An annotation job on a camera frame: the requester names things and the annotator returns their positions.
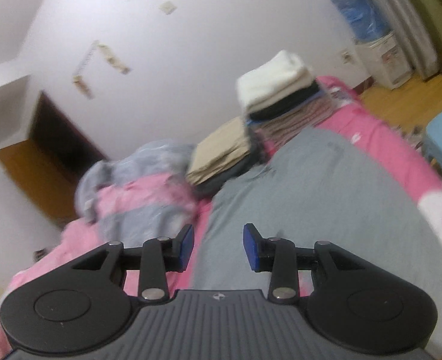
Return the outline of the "grey hoodie sweatshirt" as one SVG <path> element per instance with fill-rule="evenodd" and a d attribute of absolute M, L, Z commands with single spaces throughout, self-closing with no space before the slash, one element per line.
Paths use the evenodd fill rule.
<path fill-rule="evenodd" d="M 305 129 L 269 163 L 228 180 L 212 203 L 192 289 L 268 289 L 269 275 L 248 263 L 246 224 L 299 247 L 333 242 L 433 298 L 438 320 L 427 349 L 442 355 L 442 244 L 400 184 L 344 137 Z"/>

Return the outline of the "pink grey floral quilt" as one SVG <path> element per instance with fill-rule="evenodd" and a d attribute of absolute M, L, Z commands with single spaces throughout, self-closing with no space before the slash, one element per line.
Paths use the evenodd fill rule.
<path fill-rule="evenodd" d="M 173 238 L 196 217 L 197 200 L 186 180 L 194 145 L 153 141 L 118 161 L 101 160 L 78 183 L 74 208 L 97 226 L 101 239 L 128 248 Z"/>

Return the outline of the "folded black garment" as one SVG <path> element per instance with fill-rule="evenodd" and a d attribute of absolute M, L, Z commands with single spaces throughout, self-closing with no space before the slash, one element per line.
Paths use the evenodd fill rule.
<path fill-rule="evenodd" d="M 273 144 L 270 141 L 264 140 L 260 133 L 250 130 L 249 135 L 250 150 L 248 155 L 229 166 L 226 170 L 216 173 L 198 185 L 192 186 L 193 194 L 197 199 L 214 197 L 228 180 L 245 174 L 256 165 L 266 164 L 274 155 L 275 148 Z"/>

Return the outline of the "folded beige garment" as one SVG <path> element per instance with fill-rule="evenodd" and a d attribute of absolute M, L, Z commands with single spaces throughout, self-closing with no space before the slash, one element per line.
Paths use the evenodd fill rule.
<path fill-rule="evenodd" d="M 195 148 L 186 180 L 199 185 L 228 170 L 250 153 L 250 135 L 245 120 L 236 117 L 218 127 Z"/>

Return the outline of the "folded checked pink garment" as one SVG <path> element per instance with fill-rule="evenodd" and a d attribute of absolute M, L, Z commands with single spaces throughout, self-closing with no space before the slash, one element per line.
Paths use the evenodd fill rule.
<path fill-rule="evenodd" d="M 276 149 L 284 146 L 305 128 L 314 127 L 330 117 L 337 109 L 336 102 L 325 95 L 307 105 L 266 122 L 250 121 L 249 126 L 268 140 Z"/>

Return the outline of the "pink bed sheet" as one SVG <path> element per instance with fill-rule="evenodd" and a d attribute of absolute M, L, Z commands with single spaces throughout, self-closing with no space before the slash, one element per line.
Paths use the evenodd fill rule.
<path fill-rule="evenodd" d="M 442 244 L 442 179 L 340 80 L 324 77 L 309 90 L 308 103 L 325 95 L 336 111 L 305 129 L 336 133 L 383 166 Z M 433 298 L 355 254 L 363 270 L 335 275 L 316 290 L 310 272 L 300 271 L 303 297 L 294 304 L 268 301 L 268 289 L 192 289 L 213 199 L 196 198 L 196 217 L 185 224 L 195 231 L 189 265 L 166 274 L 164 303 L 138 299 L 137 271 L 127 272 L 120 289 L 93 271 L 72 269 L 76 258 L 115 241 L 101 239 L 97 226 L 80 217 L 69 223 L 61 244 L 16 274 L 0 298 L 0 359 L 442 357 L 427 349 L 438 320 Z"/>

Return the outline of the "folded white fluffy garment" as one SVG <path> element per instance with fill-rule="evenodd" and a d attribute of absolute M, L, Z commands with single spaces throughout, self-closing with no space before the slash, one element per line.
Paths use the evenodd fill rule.
<path fill-rule="evenodd" d="M 243 111 L 261 111 L 282 98 L 310 87 L 312 69 L 295 53 L 282 50 L 262 66 L 237 79 L 237 100 Z"/>

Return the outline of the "white water dispenser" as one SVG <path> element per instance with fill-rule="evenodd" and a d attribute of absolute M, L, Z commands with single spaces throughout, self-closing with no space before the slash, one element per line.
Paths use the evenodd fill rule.
<path fill-rule="evenodd" d="M 355 40 L 355 52 L 379 86 L 393 90 L 412 78 L 412 67 L 393 32 L 376 41 Z"/>

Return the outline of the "blue water bottle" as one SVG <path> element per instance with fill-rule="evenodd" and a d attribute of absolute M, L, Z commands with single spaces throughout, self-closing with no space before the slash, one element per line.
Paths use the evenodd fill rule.
<path fill-rule="evenodd" d="M 377 41 L 390 33 L 389 24 L 372 0 L 330 0 L 351 28 L 355 40 Z"/>

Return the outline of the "grey curtain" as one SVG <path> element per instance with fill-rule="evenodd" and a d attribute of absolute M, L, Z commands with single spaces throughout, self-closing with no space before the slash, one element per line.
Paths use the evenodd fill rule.
<path fill-rule="evenodd" d="M 418 10 L 410 0 L 372 0 L 385 17 L 408 61 L 423 80 L 439 72 L 438 54 Z"/>

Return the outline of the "wall switch plate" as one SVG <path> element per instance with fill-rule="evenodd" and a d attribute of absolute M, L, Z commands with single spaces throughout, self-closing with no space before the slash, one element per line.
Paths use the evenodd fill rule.
<path fill-rule="evenodd" d="M 177 6 L 172 1 L 166 1 L 159 6 L 159 9 L 168 16 L 177 9 Z"/>

